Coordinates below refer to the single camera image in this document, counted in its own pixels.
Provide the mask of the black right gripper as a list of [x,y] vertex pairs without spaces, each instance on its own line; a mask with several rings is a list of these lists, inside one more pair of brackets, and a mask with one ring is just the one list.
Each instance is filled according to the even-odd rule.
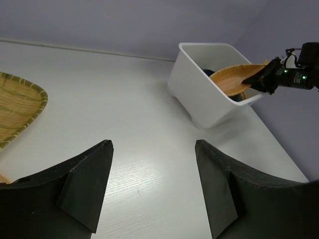
[[281,59],[276,57],[255,75],[243,80],[242,84],[250,85],[254,90],[272,95],[278,87],[276,72],[281,66]]

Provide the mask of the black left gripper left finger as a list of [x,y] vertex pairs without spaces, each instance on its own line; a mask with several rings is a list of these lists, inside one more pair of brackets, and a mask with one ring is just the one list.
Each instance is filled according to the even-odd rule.
[[3,239],[89,239],[96,233],[114,148],[104,140],[38,173],[0,185]]

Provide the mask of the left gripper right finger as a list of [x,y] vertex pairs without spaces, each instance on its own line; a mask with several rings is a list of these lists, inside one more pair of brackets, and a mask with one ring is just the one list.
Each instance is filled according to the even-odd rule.
[[205,140],[195,154],[214,239],[316,239],[319,183],[300,183],[246,165]]

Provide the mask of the dark blue leaf dish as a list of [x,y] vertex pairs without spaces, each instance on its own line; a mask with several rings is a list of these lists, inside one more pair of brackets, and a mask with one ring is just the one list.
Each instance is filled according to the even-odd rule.
[[[215,71],[212,71],[210,69],[202,69],[202,71],[208,76],[210,77],[212,74],[215,73]],[[236,102],[240,102],[246,99],[246,95],[244,92],[241,92],[240,94],[237,95],[233,95],[233,96],[229,96],[230,99],[236,101]]]

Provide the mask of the orange leaf-shaped plate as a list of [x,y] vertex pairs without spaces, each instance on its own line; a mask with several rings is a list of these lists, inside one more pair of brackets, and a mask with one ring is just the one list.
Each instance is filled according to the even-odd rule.
[[241,64],[226,67],[213,73],[209,78],[226,96],[235,96],[242,94],[251,86],[242,82],[261,71],[268,63],[270,61],[265,60],[262,64]]

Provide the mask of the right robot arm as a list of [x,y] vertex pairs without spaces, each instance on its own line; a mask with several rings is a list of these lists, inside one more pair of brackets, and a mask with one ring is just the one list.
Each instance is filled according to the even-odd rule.
[[262,70],[242,81],[252,89],[272,95],[278,87],[311,90],[319,87],[319,44],[307,42],[294,54],[296,48],[286,49],[286,58],[276,57]]

